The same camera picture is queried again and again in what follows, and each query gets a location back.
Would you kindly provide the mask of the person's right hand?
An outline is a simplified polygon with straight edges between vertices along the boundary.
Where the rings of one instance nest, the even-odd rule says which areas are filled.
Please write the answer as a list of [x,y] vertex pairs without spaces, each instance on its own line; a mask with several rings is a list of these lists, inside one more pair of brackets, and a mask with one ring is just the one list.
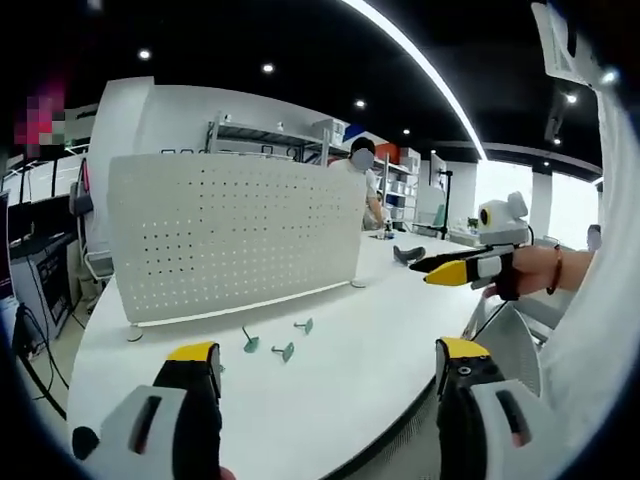
[[513,300],[550,288],[557,259],[557,251],[549,247],[527,246],[515,250],[512,271],[486,287],[483,297],[499,296],[502,300]]

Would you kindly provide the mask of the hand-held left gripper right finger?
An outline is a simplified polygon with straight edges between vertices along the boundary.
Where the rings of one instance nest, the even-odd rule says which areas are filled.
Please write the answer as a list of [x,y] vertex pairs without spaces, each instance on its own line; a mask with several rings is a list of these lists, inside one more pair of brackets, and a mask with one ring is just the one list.
[[454,337],[436,341],[436,424],[442,479],[550,479],[554,416],[490,352]]

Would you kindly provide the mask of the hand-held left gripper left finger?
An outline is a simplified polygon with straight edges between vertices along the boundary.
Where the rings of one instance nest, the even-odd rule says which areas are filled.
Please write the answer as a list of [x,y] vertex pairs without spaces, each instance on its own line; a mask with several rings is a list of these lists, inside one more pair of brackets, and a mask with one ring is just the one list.
[[219,344],[174,350],[98,431],[79,426],[72,452],[93,479],[220,479]]

